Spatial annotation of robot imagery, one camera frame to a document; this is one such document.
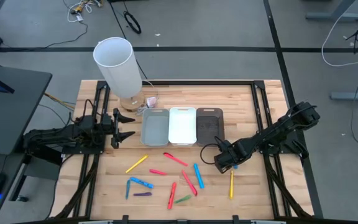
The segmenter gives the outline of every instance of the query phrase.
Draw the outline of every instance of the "wooden tabletop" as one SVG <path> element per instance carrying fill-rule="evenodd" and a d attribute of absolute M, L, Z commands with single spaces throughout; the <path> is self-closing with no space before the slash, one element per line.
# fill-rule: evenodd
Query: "wooden tabletop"
<path fill-rule="evenodd" d="M 97 80 L 81 82 L 75 116 L 82 115 L 86 99 L 93 101 L 96 83 Z M 276 122 L 287 112 L 282 85 L 280 80 L 265 80 L 265 86 L 272 119 L 273 122 Z M 253 136 L 257 130 L 250 86 L 164 85 L 156 86 L 156 89 L 160 95 L 158 108 L 169 109 L 174 106 L 221 108 L 224 113 L 225 136 L 230 142 Z M 145 86 L 143 92 L 146 97 L 149 97 L 156 94 L 156 89 Z M 259 105 L 263 107 L 261 95 L 259 92 L 258 94 Z M 91 106 L 88 104 L 87 107 L 86 113 L 90 114 Z M 230 172 L 220 174 L 214 165 L 204 164 L 200 159 L 201 148 L 199 146 L 174 147 L 168 145 L 163 148 L 153 148 L 142 145 L 140 142 L 142 117 L 122 109 L 118 98 L 113 93 L 110 95 L 108 108 L 109 114 L 112 114 L 114 108 L 119 108 L 124 116 L 135 118 L 135 122 L 120 123 L 119 127 L 122 132 L 136 131 L 136 133 L 120 144 L 119 149 L 113 149 L 110 146 L 110 138 L 107 138 L 106 150 L 101 155 L 99 162 L 91 219 L 120 220 L 123 215 L 129 215 L 131 220 L 230 220 L 233 215 L 239 215 L 240 219 L 248 220 L 273 218 L 266 171 L 263 158 L 259 153 L 254 153 L 251 159 L 234 171 L 234 198 L 230 200 Z M 265 115 L 262 114 L 262 117 L 266 127 Z M 167 159 L 163 156 L 163 152 L 169 152 L 187 162 L 189 166 L 185 167 Z M 203 157 L 205 160 L 213 161 L 213 156 L 218 153 L 217 149 L 206 149 Z M 148 154 L 149 158 L 126 174 L 125 171 L 145 154 Z M 313 213 L 299 157 L 294 154 L 283 154 L 280 158 L 287 188 L 306 212 Z M 81 163 L 82 156 L 73 156 L 63 165 L 51 216 L 60 212 L 75 192 Z M 193 168 L 194 163 L 199 166 L 205 185 L 204 189 L 199 188 Z M 151 174 L 149 169 L 161 170 L 168 175 Z M 182 169 L 186 171 L 195 185 L 198 191 L 197 197 L 191 193 L 181 174 Z M 126 200 L 126 182 L 131 176 L 154 184 L 154 189 L 150 190 L 132 183 L 130 196 Z M 178 184 L 175 200 L 186 195 L 192 195 L 192 198 L 186 202 L 175 204 L 171 210 L 168 210 L 167 203 L 173 182 Z M 149 191 L 153 193 L 153 196 L 132 196 L 133 193 Z M 284 215 L 281 195 L 278 189 L 276 192 L 280 214 Z M 85 207 L 85 202 L 86 200 L 83 200 L 82 210 Z"/>

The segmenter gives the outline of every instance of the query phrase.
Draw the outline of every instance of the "yellow crayon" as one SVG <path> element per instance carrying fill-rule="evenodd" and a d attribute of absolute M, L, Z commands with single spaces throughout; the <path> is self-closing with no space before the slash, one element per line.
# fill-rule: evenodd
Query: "yellow crayon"
<path fill-rule="evenodd" d="M 233 179 L 234 179 L 234 171 L 232 170 L 230 173 L 230 199 L 233 199 Z"/>
<path fill-rule="evenodd" d="M 131 171 L 133 168 L 135 168 L 137 165 L 139 165 L 141 162 L 143 162 L 145 159 L 147 159 L 148 156 L 149 155 L 145 155 L 144 157 L 139 159 L 139 161 L 137 161 L 133 166 L 131 166 L 131 168 L 129 168 L 127 171 L 125 171 L 125 173 L 127 174 L 129 171 Z"/>

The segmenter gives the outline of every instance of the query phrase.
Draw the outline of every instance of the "plastic tray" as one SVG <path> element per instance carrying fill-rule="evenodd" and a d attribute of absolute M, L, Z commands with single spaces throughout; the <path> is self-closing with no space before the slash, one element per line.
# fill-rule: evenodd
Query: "plastic tray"
<path fill-rule="evenodd" d="M 170 109 L 168 139 L 175 146 L 192 146 L 197 141 L 196 109 Z"/>
<path fill-rule="evenodd" d="M 148 146 L 168 144 L 169 111 L 166 109 L 146 109 L 143 111 L 140 141 Z"/>
<path fill-rule="evenodd" d="M 224 140 L 223 111 L 219 108 L 197 109 L 197 144 L 216 143 L 215 136 Z"/>

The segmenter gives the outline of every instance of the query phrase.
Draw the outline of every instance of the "white cylinder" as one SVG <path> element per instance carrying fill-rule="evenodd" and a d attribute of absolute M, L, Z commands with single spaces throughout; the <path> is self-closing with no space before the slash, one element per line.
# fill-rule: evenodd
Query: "white cylinder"
<path fill-rule="evenodd" d="M 111 37 L 99 42 L 93 50 L 93 58 L 115 95 L 130 98 L 140 92 L 142 78 L 128 40 Z"/>

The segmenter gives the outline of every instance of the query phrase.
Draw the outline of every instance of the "concrete floor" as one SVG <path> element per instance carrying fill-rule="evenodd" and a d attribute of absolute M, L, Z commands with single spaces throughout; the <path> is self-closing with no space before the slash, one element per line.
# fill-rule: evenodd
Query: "concrete floor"
<path fill-rule="evenodd" d="M 66 0 L 67 4 L 76 3 Z M 339 1 L 270 0 L 282 47 L 321 47 L 333 22 L 305 20 L 308 11 L 331 11 Z M 149 0 L 128 2 L 144 31 L 133 33 L 124 26 L 136 47 L 241 46 L 274 47 L 264 4 L 256 0 Z M 122 12 L 121 2 L 114 3 Z M 358 1 L 351 12 L 358 12 Z M 88 33 L 78 41 L 53 47 L 94 47 L 121 31 L 106 4 L 83 14 Z M 126 24 L 119 16 L 121 24 Z M 357 22 L 338 24 L 326 47 L 349 47 L 343 36 L 351 35 Z M 0 10 L 0 36 L 11 47 L 42 47 L 74 39 L 84 27 L 67 22 L 61 0 L 6 1 Z M 273 52 L 136 52 L 149 78 L 281 79 Z M 332 63 L 358 60 L 358 54 L 326 54 Z M 319 199 L 325 218 L 358 220 L 358 145 L 350 133 L 351 102 L 332 101 L 331 91 L 354 91 L 358 65 L 334 68 L 319 53 L 284 53 L 296 101 L 318 105 L 321 121 L 305 133 Z M 91 52 L 0 53 L 0 64 L 53 74 L 47 91 L 65 101 L 75 101 L 82 79 L 100 79 Z M 67 110 L 43 99 L 65 117 Z M 358 137 L 358 103 L 354 117 Z M 38 108 L 28 129 L 60 127 L 61 121 L 48 109 Z M 22 195 L 27 203 L 8 202 L 0 223 L 29 222 L 46 217 L 53 199 L 52 180 L 31 179 Z"/>

